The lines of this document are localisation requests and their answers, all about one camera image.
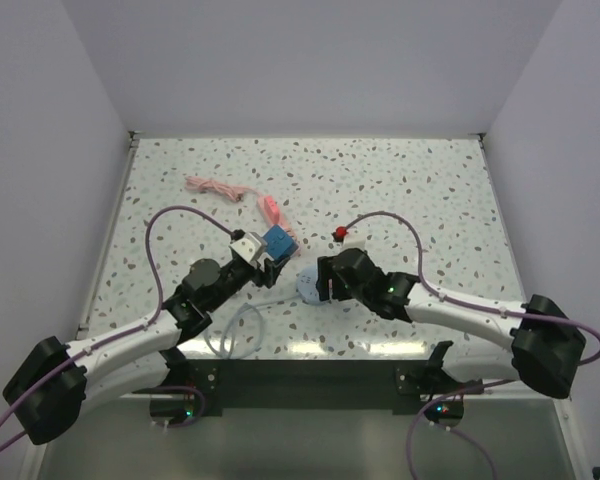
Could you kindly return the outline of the pink brown plug adapter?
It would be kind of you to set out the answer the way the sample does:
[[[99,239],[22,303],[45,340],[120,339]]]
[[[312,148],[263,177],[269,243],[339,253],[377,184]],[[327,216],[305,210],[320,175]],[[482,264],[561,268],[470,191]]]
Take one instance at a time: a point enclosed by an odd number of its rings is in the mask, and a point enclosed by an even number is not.
[[[293,251],[297,251],[299,249],[299,245],[297,243],[297,237],[295,235],[295,233],[291,230],[285,230],[285,233],[287,234],[287,236],[289,237],[289,242],[290,242],[290,249]]]

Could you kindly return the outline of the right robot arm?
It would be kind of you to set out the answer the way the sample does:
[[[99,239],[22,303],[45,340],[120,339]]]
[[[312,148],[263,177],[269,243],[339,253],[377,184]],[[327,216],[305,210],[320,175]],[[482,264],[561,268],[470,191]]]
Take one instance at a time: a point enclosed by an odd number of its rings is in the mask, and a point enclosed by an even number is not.
[[[537,393],[566,399],[586,339],[550,299],[504,302],[432,287],[418,275],[385,273],[359,248],[317,261],[321,300],[356,300],[386,320],[449,328],[486,341],[484,347],[445,342],[425,369],[428,386],[449,392],[458,383],[521,381]]]

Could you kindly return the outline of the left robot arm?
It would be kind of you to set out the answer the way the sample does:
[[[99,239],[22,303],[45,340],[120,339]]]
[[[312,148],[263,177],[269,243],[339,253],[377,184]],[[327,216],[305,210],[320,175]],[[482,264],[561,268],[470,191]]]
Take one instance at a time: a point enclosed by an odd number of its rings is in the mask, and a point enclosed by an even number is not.
[[[150,354],[159,358],[211,325],[210,314],[246,284],[275,285],[287,258],[254,267],[239,257],[221,266],[196,261],[157,311],[108,336],[67,344],[39,341],[3,390],[3,397],[35,445],[65,433],[79,418],[87,391],[115,371]]]

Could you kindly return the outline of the blue cube socket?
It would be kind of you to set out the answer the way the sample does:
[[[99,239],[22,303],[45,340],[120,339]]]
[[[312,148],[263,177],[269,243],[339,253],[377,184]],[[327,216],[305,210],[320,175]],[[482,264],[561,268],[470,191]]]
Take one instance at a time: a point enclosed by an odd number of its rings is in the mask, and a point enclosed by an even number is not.
[[[289,257],[291,259],[297,252],[289,248],[291,246],[289,242],[290,239],[285,233],[285,230],[279,225],[273,225],[264,234],[263,239],[267,242],[264,260],[266,258],[279,260],[284,257]]]

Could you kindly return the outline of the blue round socket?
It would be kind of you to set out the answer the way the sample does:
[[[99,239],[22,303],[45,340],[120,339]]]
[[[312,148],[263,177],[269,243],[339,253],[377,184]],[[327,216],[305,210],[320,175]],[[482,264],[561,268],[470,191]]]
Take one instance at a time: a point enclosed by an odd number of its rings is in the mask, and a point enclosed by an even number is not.
[[[317,289],[318,269],[316,265],[309,265],[304,268],[296,279],[296,291],[302,301],[312,306],[319,306],[325,303],[320,299]]]

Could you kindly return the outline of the pink power strip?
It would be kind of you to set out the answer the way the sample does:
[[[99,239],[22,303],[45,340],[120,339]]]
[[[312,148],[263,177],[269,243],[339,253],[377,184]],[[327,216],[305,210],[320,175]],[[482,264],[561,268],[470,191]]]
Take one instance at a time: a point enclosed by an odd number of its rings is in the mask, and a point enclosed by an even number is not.
[[[195,175],[185,177],[185,189],[199,193],[214,193],[234,204],[252,206],[267,227],[280,227],[292,240],[298,241],[298,236],[290,221],[272,195],[261,193],[256,188],[249,186],[225,183],[214,178]]]

